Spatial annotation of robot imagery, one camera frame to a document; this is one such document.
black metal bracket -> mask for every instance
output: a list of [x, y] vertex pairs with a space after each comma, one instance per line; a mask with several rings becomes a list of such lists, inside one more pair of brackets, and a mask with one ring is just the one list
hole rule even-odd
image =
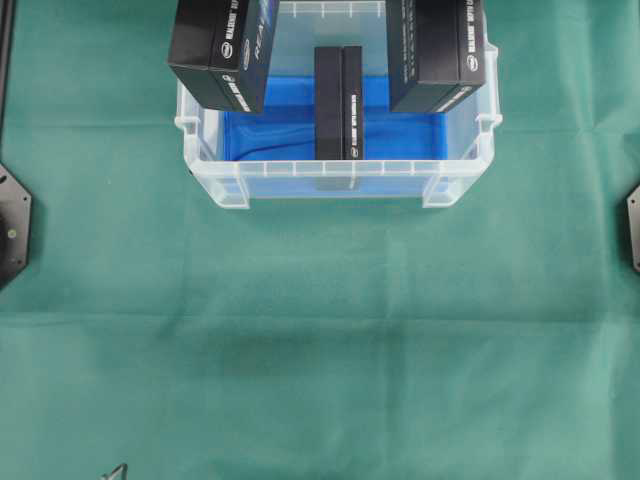
[[27, 265], [31, 195], [0, 165], [0, 288]]
[[627, 199], [629, 207], [629, 225], [631, 226], [631, 249], [633, 268], [640, 273], [640, 187]]

blue liner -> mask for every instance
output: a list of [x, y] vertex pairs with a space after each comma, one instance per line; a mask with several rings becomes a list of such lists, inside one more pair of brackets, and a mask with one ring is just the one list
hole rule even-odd
[[[367, 77], [365, 159], [447, 158], [446, 116], [389, 112], [388, 77]], [[314, 80], [269, 77], [264, 113], [225, 113], [226, 161], [314, 160]]]

black box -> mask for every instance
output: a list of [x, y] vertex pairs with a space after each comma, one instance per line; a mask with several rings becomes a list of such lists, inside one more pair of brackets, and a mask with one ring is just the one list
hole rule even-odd
[[482, 0], [386, 6], [393, 112], [447, 112], [484, 85]]
[[342, 160], [342, 48], [315, 49], [316, 160]]
[[315, 49], [316, 160], [364, 157], [362, 47]]
[[168, 63], [204, 108], [260, 113], [279, 0], [179, 0]]
[[342, 49], [342, 97], [344, 116], [344, 160], [364, 158], [364, 98], [362, 91], [362, 47]]

green fabric surface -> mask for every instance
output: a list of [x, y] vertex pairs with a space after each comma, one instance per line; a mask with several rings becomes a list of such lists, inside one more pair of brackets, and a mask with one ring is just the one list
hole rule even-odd
[[496, 159], [461, 202], [216, 207], [174, 0], [18, 0], [0, 477], [638, 479], [637, 0], [487, 0]]

clear plastic bin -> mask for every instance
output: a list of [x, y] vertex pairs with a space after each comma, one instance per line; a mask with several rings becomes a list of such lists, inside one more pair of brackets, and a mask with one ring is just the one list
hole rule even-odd
[[[225, 121], [231, 117], [202, 109], [178, 84], [175, 121], [184, 131], [185, 161], [211, 198], [224, 208], [249, 208], [252, 198], [362, 197], [416, 197], [422, 198], [423, 207], [451, 206], [493, 161], [493, 130], [502, 122], [498, 49], [486, 37], [485, 44], [486, 85], [448, 114], [439, 115], [446, 125], [442, 130], [446, 144], [440, 158], [387, 159], [378, 155], [360, 161], [277, 158], [229, 161], [225, 156]], [[384, 1], [281, 2], [270, 82], [272, 78], [311, 77], [313, 48], [330, 45], [362, 45], [365, 76], [369, 80], [377, 77], [384, 80], [387, 75]], [[367, 120], [365, 111], [365, 131]], [[385, 141], [402, 144], [406, 140], [389, 134]], [[430, 138], [425, 138], [425, 143], [429, 141]]]

